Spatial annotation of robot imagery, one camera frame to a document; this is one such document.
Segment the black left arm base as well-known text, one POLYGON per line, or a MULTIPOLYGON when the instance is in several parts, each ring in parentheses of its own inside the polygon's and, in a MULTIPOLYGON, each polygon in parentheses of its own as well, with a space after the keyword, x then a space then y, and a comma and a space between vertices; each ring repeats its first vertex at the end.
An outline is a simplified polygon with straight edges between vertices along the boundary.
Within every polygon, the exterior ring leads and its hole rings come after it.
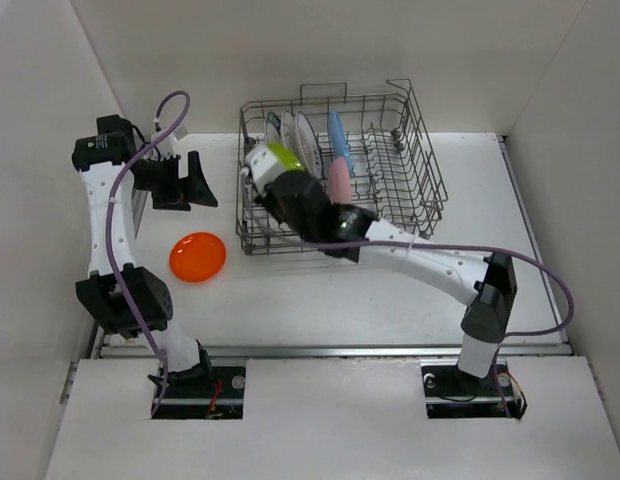
POLYGON ((170 383, 161 395, 162 369, 148 379, 155 388, 151 406, 153 420, 240 420, 244 412, 246 367, 214 366, 212 380, 193 386, 170 383))

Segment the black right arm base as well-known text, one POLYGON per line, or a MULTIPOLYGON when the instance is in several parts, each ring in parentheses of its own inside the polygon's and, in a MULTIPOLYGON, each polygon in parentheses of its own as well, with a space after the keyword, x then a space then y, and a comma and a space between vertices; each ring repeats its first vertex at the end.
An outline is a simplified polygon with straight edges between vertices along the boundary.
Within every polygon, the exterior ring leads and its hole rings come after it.
POLYGON ((422 364, 425 410, 429 419, 511 418, 521 420, 528 401, 505 361, 478 379, 455 364, 422 364))

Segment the orange plate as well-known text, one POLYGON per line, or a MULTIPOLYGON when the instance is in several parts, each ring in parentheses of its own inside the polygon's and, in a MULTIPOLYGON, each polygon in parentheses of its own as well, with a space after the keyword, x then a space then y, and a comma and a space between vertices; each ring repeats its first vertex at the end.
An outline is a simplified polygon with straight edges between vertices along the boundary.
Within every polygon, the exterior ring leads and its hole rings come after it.
POLYGON ((186 283, 202 283, 221 272, 227 249, 221 238, 209 232, 194 232, 180 239, 169 255, 172 274, 186 283))

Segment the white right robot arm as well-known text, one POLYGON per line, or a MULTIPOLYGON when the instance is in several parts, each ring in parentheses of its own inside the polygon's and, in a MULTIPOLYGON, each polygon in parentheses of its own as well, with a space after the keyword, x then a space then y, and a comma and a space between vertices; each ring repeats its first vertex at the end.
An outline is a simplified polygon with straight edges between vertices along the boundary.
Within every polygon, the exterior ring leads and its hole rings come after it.
POLYGON ((463 339, 453 381, 467 394, 488 384, 518 292, 510 254, 473 256, 461 246, 438 247, 370 210, 332 202, 305 171, 269 174, 255 179, 254 188, 258 203, 305 245, 327 256, 406 275, 461 303, 463 339))

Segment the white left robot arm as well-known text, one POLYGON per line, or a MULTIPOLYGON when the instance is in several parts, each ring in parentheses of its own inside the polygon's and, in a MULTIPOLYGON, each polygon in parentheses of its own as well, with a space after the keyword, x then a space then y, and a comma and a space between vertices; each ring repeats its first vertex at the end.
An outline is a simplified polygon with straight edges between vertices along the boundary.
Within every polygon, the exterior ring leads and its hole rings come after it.
POLYGON ((97 133, 76 141, 72 164, 84 184, 90 217, 91 257, 86 279, 76 283, 79 302, 108 335, 140 338, 159 356, 159 386, 199 397, 213 387, 208 353, 173 318, 168 286, 137 258, 133 195, 147 192, 157 210, 190 211, 218 202, 205 179, 199 155, 187 154, 179 174, 174 152, 151 160, 136 154, 140 137, 117 115, 96 121, 97 133))

